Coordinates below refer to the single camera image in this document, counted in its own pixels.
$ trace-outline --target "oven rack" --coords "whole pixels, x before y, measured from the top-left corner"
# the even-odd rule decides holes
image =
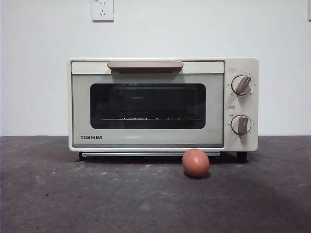
[[[100,120],[204,120],[202,118],[101,118]]]

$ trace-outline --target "oven foot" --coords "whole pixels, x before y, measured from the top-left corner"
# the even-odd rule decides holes
[[[85,159],[87,159],[88,157],[83,157],[82,156],[82,152],[79,152],[79,161],[84,161]]]
[[[247,151],[237,152],[237,162],[240,164],[244,164],[247,162]]]

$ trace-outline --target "temperature knob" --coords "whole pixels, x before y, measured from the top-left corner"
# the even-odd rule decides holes
[[[235,77],[231,83],[231,88],[239,96],[246,95],[252,88],[252,78],[246,75]]]
[[[233,132],[242,136],[251,130],[251,120],[247,116],[236,116],[231,121],[231,128]]]

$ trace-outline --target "oven door handle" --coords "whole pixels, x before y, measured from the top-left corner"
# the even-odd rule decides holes
[[[112,71],[119,73],[173,73],[184,66],[180,61],[169,62],[108,62]]]

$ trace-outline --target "toshiba logo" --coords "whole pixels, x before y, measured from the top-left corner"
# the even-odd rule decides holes
[[[102,139],[102,136],[80,136],[81,139]]]

